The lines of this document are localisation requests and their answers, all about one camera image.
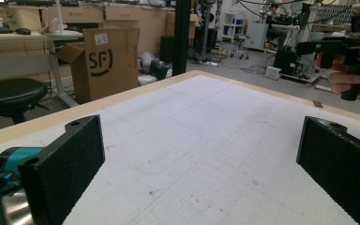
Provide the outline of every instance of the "sf logo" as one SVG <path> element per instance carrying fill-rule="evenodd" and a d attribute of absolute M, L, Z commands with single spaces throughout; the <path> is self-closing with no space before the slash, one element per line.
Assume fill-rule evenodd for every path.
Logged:
<path fill-rule="evenodd" d="M 91 52 L 89 54 L 90 68 L 94 71 L 92 77 L 99 77 L 107 74 L 113 68 L 113 52 Z"/>

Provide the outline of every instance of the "white sticker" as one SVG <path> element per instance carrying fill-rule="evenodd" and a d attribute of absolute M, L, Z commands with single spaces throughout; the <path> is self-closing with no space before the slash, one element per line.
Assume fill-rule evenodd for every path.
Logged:
<path fill-rule="evenodd" d="M 108 43 L 107 33 L 95 35 L 96 45 L 102 45 Z"/>

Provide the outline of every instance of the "gray floor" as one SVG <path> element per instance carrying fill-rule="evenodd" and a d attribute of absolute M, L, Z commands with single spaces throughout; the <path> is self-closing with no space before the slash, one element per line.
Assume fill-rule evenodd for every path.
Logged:
<path fill-rule="evenodd" d="M 231 51 L 236 49 L 236 44 L 222 43 L 224 50 Z M 299 98 L 305 98 L 308 100 L 317 100 L 324 105 L 333 106 L 346 111 L 360 113 L 360 99 L 350 102 L 341 100 L 339 95 L 316 89 L 315 85 L 329 86 L 329 82 L 326 79 L 320 78 L 312 85 L 305 83 L 289 81 L 285 79 L 279 79 L 278 81 L 268 79 L 264 77 L 264 71 L 266 66 L 272 66 L 275 60 L 275 55 L 270 52 L 258 52 L 247 50 L 248 59 L 238 59 L 238 55 L 234 58 L 223 59 L 218 62 L 216 67 L 197 65 L 191 62 L 187 64 L 187 71 L 202 70 L 217 75 L 221 75 L 227 78 L 231 78 L 244 83 L 251 83 L 257 86 L 261 86 L 267 89 L 279 91 Z M 314 74 L 313 68 L 309 67 L 308 74 Z M 73 93 L 72 80 L 64 79 L 66 90 L 71 94 Z M 52 94 L 51 97 L 46 97 L 41 102 L 43 105 L 49 108 L 45 111 L 40 108 L 36 108 L 33 111 L 26 112 L 25 118 L 31 120 L 49 113 L 58 112 L 67 108 L 58 97 Z M 0 118 L 0 128 L 11 126 L 12 122 L 9 118 Z"/>

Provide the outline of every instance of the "chair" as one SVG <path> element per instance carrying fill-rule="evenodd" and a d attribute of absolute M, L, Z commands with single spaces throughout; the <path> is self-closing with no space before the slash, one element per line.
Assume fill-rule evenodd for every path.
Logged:
<path fill-rule="evenodd" d="M 246 36 L 245 35 L 237 35 L 238 39 L 238 49 L 233 49 L 230 57 L 233 58 L 236 53 L 239 54 L 239 59 L 242 59 L 245 56 L 245 59 L 249 59 L 249 56 L 247 54 L 247 51 L 244 50 L 243 42 L 245 41 Z"/>
<path fill-rule="evenodd" d="M 0 116 L 11 117 L 14 124 L 25 121 L 24 113 L 35 106 L 43 109 L 38 102 L 46 96 L 48 88 L 43 82 L 28 78 L 0 81 Z"/>
<path fill-rule="evenodd" d="M 276 39 L 278 38 L 278 35 L 270 32 L 270 29 L 267 30 L 267 34 L 265 37 L 267 38 L 266 42 L 271 43 L 275 47 L 278 45 L 278 42 L 276 41 Z"/>

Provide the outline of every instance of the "black stool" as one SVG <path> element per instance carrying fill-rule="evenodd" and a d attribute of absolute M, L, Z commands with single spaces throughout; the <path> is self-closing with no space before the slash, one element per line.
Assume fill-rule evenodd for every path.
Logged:
<path fill-rule="evenodd" d="M 25 121 L 24 113 L 32 110 L 46 96 L 43 82 L 28 78 L 0 81 L 0 116 L 11 117 L 14 124 Z"/>

